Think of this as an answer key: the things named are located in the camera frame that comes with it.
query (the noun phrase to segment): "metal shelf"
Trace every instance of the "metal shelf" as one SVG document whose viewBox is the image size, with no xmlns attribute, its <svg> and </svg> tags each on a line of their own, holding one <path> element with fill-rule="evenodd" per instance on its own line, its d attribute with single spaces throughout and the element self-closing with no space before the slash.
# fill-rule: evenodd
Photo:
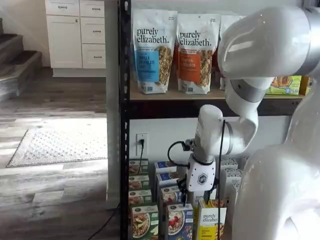
<svg viewBox="0 0 320 240">
<path fill-rule="evenodd" d="M 119 166 L 120 166 L 120 239 L 128 239 L 128 178 L 129 178 L 129 134 L 130 120 L 196 118 L 201 106 L 215 105 L 225 117 L 236 116 L 228 107 L 224 92 L 212 89 L 208 95 L 188 95 L 178 91 L 177 81 L 171 81 L 165 94 L 145 95 L 139 92 L 137 84 L 130 80 L 131 54 L 131 0 L 118 1 L 118 64 L 119 77 L 114 94 L 118 97 L 118 108 L 108 111 L 118 116 Z M 259 116 L 292 115 L 304 96 L 266 95 L 258 107 Z"/>
<path fill-rule="evenodd" d="M 207 95 L 185 94 L 178 91 L 177 81 L 169 84 L 165 94 L 142 94 L 137 83 L 131 83 L 130 119 L 197 118 L 203 105 L 211 104 L 221 109 L 223 116 L 236 114 L 225 100 L 225 92 L 212 88 Z M 266 95 L 258 107 L 259 116 L 292 115 L 301 102 L 302 95 Z"/>
</svg>

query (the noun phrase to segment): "gray rug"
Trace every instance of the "gray rug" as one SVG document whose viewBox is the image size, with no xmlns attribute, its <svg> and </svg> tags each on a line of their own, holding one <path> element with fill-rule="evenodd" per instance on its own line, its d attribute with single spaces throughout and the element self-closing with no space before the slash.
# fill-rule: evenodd
<svg viewBox="0 0 320 240">
<path fill-rule="evenodd" d="M 93 127 L 78 130 L 32 128 L 24 135 L 7 168 L 107 159 L 107 133 Z"/>
</svg>

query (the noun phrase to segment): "wooden floor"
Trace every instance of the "wooden floor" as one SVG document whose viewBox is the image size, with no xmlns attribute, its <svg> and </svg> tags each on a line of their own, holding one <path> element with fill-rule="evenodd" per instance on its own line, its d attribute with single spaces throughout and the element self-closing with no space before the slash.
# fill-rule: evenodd
<svg viewBox="0 0 320 240">
<path fill-rule="evenodd" d="M 107 160 L 5 168 L 28 128 L 107 130 L 104 78 L 52 78 L 44 69 L 0 102 L 0 240 L 86 240 L 106 209 Z M 119 216 L 94 239 L 119 239 Z"/>
</svg>

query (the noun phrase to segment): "stair step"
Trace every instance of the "stair step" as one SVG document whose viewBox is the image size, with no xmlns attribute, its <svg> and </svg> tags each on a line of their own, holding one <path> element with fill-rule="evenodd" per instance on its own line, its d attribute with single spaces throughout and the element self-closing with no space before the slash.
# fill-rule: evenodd
<svg viewBox="0 0 320 240">
<path fill-rule="evenodd" d="M 42 66 L 42 54 L 22 51 L 10 63 L 1 66 L 0 101 L 19 96 Z"/>
<path fill-rule="evenodd" d="M 4 34 L 4 27 L 2 25 L 2 18 L 0 18 L 0 36 Z"/>
<path fill-rule="evenodd" d="M 0 65 L 9 63 L 23 49 L 22 36 L 17 34 L 0 35 Z"/>
</svg>

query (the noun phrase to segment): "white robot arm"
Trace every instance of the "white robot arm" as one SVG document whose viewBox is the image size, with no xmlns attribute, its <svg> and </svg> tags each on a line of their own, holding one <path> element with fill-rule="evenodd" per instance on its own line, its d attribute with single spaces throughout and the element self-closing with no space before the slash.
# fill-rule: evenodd
<svg viewBox="0 0 320 240">
<path fill-rule="evenodd" d="M 319 39 L 318 8 L 266 8 L 226 30 L 218 64 L 229 79 L 226 102 L 240 117 L 226 124 L 222 155 L 237 155 L 248 147 L 257 132 L 257 107 L 274 77 L 319 77 Z M 305 229 L 301 219 L 320 222 L 315 210 L 320 208 L 319 103 L 320 86 L 315 81 L 292 116 L 285 143 L 260 150 L 248 160 L 233 218 L 233 240 L 304 240 L 307 235 L 298 233 Z M 189 192 L 213 187 L 222 124 L 217 107 L 201 108 L 188 160 L 185 188 Z M 289 229 L 296 231 L 295 238 L 287 238 Z M 311 233 L 317 228 L 310 224 L 307 229 Z"/>
<path fill-rule="evenodd" d="M 219 67 L 229 79 L 294 75 L 317 79 L 319 39 L 318 8 L 264 9 L 225 32 Z M 319 239 L 319 102 L 315 81 L 292 116 L 285 143 L 260 150 L 248 160 L 233 218 L 233 240 Z"/>
</svg>

